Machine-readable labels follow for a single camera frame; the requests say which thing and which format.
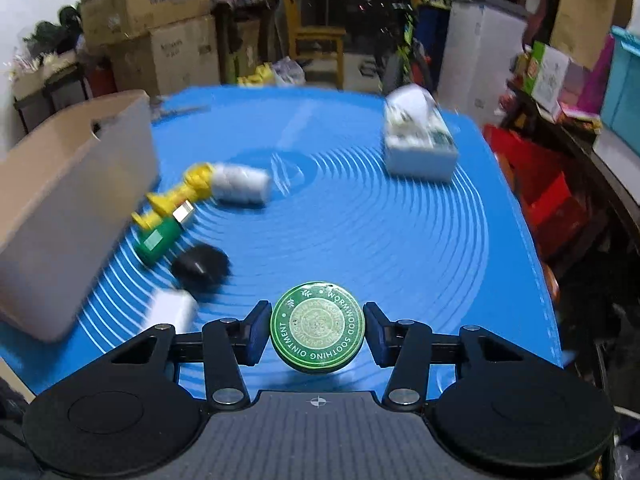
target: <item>metal screw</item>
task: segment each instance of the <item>metal screw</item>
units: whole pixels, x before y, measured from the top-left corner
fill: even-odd
[[[389,393],[389,400],[399,406],[409,406],[420,400],[420,394],[410,388],[396,388]]]
[[[213,392],[212,398],[218,404],[231,406],[232,404],[237,404],[244,399],[244,393],[237,388],[221,388]]]

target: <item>blue bin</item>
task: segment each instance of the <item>blue bin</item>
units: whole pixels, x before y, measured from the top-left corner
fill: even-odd
[[[616,47],[600,117],[640,155],[640,40],[613,27]]]

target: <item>crosshair symbol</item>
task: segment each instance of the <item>crosshair symbol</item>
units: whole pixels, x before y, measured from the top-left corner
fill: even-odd
[[[319,408],[320,406],[324,406],[329,401],[326,400],[326,399],[323,399],[320,396],[317,396],[317,397],[314,397],[313,399],[311,399],[309,402],[311,403],[312,406],[315,406],[316,408]]]

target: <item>pink object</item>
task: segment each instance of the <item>pink object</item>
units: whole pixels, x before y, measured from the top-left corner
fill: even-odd
[[[600,57],[593,67],[590,76],[582,89],[576,107],[591,114],[599,114],[604,101],[604,94],[607,91],[609,81],[609,71],[611,70],[611,59],[613,58],[613,48],[616,41],[612,35],[607,36],[607,41],[600,51]]]

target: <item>blue table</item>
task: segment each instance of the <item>blue table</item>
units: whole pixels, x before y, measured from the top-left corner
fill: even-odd
[[[232,276],[200,301],[195,329],[219,317],[243,318],[258,300],[292,286],[338,283],[360,303],[375,301],[391,320],[411,318],[434,332],[478,324],[560,364],[558,330],[534,245],[494,156],[464,116],[443,113],[460,150],[450,185],[392,180],[381,154],[383,101],[315,89],[190,89],[168,106],[211,104],[206,113],[156,124],[160,190],[200,161],[265,168],[273,199],[263,210],[197,206],[177,250],[207,242],[224,250]],[[39,393],[135,335],[151,291],[171,286],[166,258],[141,266],[127,230],[62,342],[46,345],[0,326],[0,355]],[[258,389],[375,390],[390,370],[367,345],[327,376],[287,367],[271,343],[260,364],[242,370]],[[454,380],[431,370],[430,397]],[[184,365],[180,384],[204,395],[201,365]]]

